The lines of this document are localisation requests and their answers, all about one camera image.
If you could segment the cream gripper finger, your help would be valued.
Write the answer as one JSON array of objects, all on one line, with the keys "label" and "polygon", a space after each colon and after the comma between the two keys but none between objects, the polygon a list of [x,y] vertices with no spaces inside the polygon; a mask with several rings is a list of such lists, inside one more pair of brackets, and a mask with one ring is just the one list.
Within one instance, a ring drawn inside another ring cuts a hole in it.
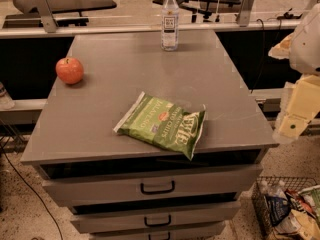
[{"label": "cream gripper finger", "polygon": [[306,130],[309,120],[286,113],[279,113],[275,121],[273,139],[280,144],[289,144],[296,141]]},{"label": "cream gripper finger", "polygon": [[281,59],[288,59],[290,54],[290,46],[291,46],[291,39],[293,34],[287,35],[284,39],[282,39],[278,44],[273,46],[268,55],[272,58],[281,60]]}]

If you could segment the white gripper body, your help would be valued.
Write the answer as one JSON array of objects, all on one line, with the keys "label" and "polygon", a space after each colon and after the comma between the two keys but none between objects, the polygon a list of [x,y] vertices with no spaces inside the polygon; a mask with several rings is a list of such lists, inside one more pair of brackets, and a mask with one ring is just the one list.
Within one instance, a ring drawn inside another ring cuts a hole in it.
[{"label": "white gripper body", "polygon": [[303,75],[295,84],[286,112],[306,122],[320,112],[320,77]]}]

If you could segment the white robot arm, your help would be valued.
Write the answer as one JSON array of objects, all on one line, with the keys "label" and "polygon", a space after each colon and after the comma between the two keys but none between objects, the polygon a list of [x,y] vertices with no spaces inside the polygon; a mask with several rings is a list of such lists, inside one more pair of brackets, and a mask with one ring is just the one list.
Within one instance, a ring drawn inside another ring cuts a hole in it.
[{"label": "white robot arm", "polygon": [[288,144],[297,140],[320,112],[320,4],[268,55],[288,59],[290,67],[301,74],[295,83],[285,83],[273,132],[276,142]]}]

